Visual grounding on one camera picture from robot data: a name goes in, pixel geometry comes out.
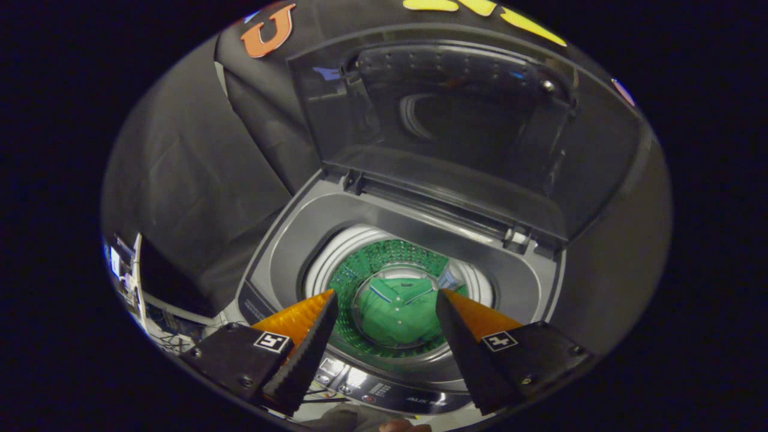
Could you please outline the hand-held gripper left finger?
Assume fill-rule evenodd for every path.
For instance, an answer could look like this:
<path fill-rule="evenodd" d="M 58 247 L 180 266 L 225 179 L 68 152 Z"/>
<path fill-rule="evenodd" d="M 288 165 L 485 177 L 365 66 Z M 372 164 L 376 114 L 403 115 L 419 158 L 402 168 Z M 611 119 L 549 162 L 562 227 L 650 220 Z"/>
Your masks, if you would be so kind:
<path fill-rule="evenodd" d="M 329 289 L 255 323 L 227 323 L 180 355 L 222 391 L 260 409 L 299 410 L 338 317 Z"/>

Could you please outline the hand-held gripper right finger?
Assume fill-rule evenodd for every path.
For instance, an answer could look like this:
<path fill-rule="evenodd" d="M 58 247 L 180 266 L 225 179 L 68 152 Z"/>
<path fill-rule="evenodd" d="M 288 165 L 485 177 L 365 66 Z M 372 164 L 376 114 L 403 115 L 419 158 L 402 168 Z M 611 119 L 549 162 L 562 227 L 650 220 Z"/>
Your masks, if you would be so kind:
<path fill-rule="evenodd" d="M 439 290 L 434 310 L 483 415 L 534 404 L 593 365 L 589 350 L 543 320 L 516 322 L 449 289 Z"/>

